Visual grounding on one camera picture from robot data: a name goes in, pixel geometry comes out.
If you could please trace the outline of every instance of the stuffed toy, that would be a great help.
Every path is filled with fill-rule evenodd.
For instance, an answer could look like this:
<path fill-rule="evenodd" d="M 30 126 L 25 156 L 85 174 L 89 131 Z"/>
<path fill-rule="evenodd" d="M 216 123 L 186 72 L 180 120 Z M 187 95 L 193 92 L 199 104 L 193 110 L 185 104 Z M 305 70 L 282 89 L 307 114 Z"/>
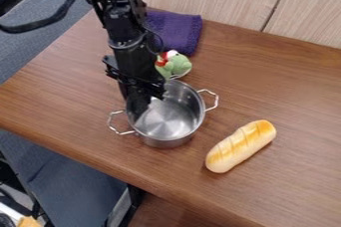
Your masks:
<path fill-rule="evenodd" d="M 188 57 L 176 50 L 170 50 L 158 56 L 156 69 L 166 80 L 179 78 L 190 72 L 192 64 Z"/>

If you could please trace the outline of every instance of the stainless steel pot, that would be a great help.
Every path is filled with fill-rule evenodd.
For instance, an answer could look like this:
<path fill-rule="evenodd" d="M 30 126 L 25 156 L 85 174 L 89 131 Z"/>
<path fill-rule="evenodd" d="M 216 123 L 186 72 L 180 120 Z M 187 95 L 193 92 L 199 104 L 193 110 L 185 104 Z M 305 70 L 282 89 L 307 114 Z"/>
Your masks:
<path fill-rule="evenodd" d="M 110 113 L 109 128 L 119 135 L 137 133 L 145 144 L 153 147 L 171 148 L 189 141 L 202 124 L 205 113 L 218 106 L 219 96 L 207 89 L 196 91 L 177 80 L 167 81 L 165 88 L 164 100 L 152 98 L 149 107 L 141 113 L 135 108 L 137 100 L 128 99 L 125 111 Z M 213 107 L 205 107 L 201 93 L 215 97 Z M 115 115 L 123 113 L 134 130 L 121 132 L 114 126 Z"/>

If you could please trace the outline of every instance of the pot handle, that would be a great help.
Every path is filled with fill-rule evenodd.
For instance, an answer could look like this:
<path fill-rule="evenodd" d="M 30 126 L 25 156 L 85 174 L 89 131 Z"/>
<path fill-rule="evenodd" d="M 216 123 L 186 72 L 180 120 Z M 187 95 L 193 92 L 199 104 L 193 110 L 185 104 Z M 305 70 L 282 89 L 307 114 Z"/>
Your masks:
<path fill-rule="evenodd" d="M 215 97 L 214 106 L 213 106 L 213 107 L 210 107 L 210 108 L 208 108 L 208 109 L 205 109 L 205 110 L 204 110 L 205 112 L 212 111 L 212 110 L 216 109 L 216 107 L 218 107 L 218 105 L 219 105 L 219 95 L 218 95 L 218 94 L 215 94 L 214 92 L 211 92 L 211 91 L 208 90 L 208 89 L 201 89 L 201 90 L 196 91 L 196 92 L 199 93 L 199 94 L 200 94 L 200 93 L 208 93 L 208 94 L 210 94 L 210 95 L 212 95 L 212 96 Z"/>
<path fill-rule="evenodd" d="M 129 131 L 124 131 L 124 132 L 120 132 L 118 131 L 115 127 L 114 127 L 114 124 L 113 124 L 113 119 L 114 119 L 114 116 L 116 114 L 123 114 L 125 111 L 118 111 L 118 112 L 111 112 L 109 113 L 109 118 L 108 118 L 108 121 L 107 121 L 107 125 L 109 127 L 109 129 L 113 130 L 116 134 L 118 135 L 127 135 L 127 134 L 132 134 L 132 133 L 135 133 L 134 130 L 129 130 Z"/>

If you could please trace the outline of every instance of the bread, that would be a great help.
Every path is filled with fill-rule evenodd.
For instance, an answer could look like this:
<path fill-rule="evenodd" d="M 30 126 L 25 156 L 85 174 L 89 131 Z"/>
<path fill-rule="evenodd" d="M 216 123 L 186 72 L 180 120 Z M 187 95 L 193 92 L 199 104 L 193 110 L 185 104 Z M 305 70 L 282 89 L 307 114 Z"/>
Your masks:
<path fill-rule="evenodd" d="M 275 127 L 267 120 L 248 123 L 212 148 L 205 165 L 215 173 L 224 173 L 265 147 L 276 134 Z"/>

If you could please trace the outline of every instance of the purple towel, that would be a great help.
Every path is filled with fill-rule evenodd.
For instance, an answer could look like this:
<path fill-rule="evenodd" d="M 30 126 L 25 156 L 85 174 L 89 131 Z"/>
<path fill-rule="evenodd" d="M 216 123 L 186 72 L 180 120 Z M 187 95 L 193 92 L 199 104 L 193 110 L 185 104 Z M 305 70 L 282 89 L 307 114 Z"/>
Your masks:
<path fill-rule="evenodd" d="M 202 19 L 200 16 L 150 11 L 147 25 L 163 38 L 165 51 L 175 49 L 191 56 L 200 37 Z"/>

